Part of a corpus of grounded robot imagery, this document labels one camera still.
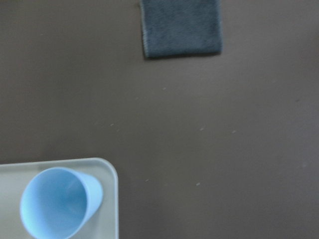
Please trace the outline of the light blue cup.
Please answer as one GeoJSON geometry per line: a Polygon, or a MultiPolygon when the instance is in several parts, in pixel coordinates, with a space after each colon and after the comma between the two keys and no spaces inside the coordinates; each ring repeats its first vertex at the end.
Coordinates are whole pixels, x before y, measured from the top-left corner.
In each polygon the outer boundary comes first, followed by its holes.
{"type": "Polygon", "coordinates": [[[26,186],[20,218],[36,239],[69,239],[98,211],[103,196],[94,176],[66,167],[48,168],[26,186]]]}

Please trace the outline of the cream rabbit serving tray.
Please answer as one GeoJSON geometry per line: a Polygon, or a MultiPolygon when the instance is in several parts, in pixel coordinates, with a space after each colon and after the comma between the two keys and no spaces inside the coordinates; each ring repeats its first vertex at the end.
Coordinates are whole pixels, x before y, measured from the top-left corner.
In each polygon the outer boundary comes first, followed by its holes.
{"type": "Polygon", "coordinates": [[[39,172],[51,167],[68,167],[90,174],[103,186],[104,197],[99,210],[74,235],[74,238],[119,238],[118,175],[109,161],[97,157],[2,164],[0,166],[0,237],[2,239],[31,238],[20,219],[20,199],[28,182],[39,172]]]}

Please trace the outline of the folded grey cloth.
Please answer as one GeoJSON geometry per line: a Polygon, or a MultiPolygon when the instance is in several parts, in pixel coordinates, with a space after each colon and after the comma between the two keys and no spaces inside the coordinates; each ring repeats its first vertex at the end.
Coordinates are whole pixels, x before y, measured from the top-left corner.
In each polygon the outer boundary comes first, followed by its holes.
{"type": "Polygon", "coordinates": [[[146,58],[222,52],[220,1],[142,0],[140,10],[146,58]]]}

